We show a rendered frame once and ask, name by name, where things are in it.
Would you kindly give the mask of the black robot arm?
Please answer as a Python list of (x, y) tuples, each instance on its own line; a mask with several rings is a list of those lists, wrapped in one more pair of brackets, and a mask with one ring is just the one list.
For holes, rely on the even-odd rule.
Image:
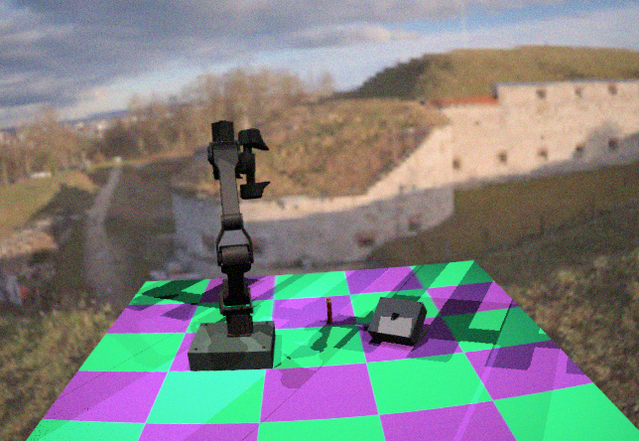
[[(240, 213), (237, 192), (241, 151), (238, 140), (234, 140), (233, 122), (221, 120), (211, 123), (212, 142), (207, 146), (207, 161), (213, 169), (215, 180), (220, 179), (219, 189), (222, 215), (221, 232), (216, 239), (217, 266), (227, 274), (222, 279), (222, 290), (218, 295), (219, 313), (226, 316), (227, 338), (249, 337), (253, 332), (254, 313), (250, 287), (247, 287), (243, 273), (250, 271), (254, 263), (253, 242), (244, 228), (243, 214)], [(218, 245), (225, 231), (242, 230), (249, 244)], [(250, 246), (250, 248), (249, 248)], [(223, 305), (224, 303), (224, 305)], [(249, 305), (224, 308), (235, 305)]]

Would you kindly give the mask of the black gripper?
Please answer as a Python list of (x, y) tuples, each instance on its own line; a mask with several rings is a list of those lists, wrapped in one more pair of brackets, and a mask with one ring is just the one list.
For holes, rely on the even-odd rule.
[(261, 150), (269, 150), (269, 148), (263, 141), (260, 130), (256, 128), (240, 130), (238, 132), (238, 141), (239, 145), (243, 146), (238, 174), (246, 174), (247, 178), (247, 184), (240, 185), (241, 199), (260, 199), (264, 188), (271, 182), (255, 183), (256, 155), (252, 153), (252, 148)]

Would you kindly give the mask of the grey sloped panel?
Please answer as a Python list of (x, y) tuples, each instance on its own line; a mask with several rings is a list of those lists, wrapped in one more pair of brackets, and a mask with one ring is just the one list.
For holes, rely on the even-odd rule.
[(380, 296), (367, 331), (372, 340), (414, 347), (428, 331), (422, 329), (426, 315), (423, 302)]

